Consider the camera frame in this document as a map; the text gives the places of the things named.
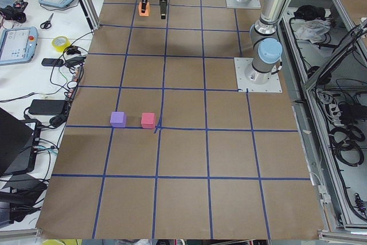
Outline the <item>black handled scissors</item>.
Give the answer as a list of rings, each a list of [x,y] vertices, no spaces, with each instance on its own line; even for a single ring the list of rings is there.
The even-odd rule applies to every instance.
[[[51,20],[53,18],[53,15],[54,14],[52,13],[46,21],[44,21],[43,23],[40,24],[41,29],[47,30],[47,29],[50,29],[52,27]]]

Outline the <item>yellow tape roll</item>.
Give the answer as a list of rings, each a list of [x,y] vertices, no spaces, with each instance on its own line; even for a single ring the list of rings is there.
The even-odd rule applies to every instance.
[[[66,48],[71,46],[71,42],[68,37],[58,36],[52,40],[52,46],[57,52],[63,53]]]

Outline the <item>black power adapter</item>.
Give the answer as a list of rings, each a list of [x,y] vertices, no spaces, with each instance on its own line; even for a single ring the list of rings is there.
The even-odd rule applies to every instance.
[[[65,104],[65,100],[33,99],[28,112],[32,115],[59,115]]]

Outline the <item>pink foam cube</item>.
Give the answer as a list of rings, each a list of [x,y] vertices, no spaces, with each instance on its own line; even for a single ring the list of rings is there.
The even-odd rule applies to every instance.
[[[153,112],[143,112],[141,116],[141,126],[143,129],[155,128],[156,115]]]

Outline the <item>teach pendant tablet near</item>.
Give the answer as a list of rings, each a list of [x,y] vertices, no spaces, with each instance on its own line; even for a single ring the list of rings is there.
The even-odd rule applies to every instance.
[[[34,26],[6,29],[1,35],[1,65],[28,63],[34,56],[38,31]]]

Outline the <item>black laptop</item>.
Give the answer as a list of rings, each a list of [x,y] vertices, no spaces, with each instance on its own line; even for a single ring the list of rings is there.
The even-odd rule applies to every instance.
[[[1,109],[1,176],[34,169],[40,138],[40,121],[19,120]]]

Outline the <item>orange foam cube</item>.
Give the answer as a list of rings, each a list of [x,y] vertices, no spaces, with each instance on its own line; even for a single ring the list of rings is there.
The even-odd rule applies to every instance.
[[[146,3],[145,8],[143,8],[143,3],[139,2],[138,12],[141,17],[149,17],[150,16],[150,3]]]

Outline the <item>white crumpled cloth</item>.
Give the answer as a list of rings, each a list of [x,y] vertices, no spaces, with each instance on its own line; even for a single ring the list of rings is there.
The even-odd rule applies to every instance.
[[[306,21],[296,32],[295,37],[300,40],[309,40],[311,43],[323,41],[324,35],[330,30],[331,23],[324,20]]]

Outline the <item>purple foam cube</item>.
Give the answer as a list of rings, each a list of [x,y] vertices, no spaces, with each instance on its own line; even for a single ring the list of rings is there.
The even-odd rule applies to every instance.
[[[127,123],[127,115],[123,111],[114,111],[111,113],[110,125],[112,127],[124,128]]]

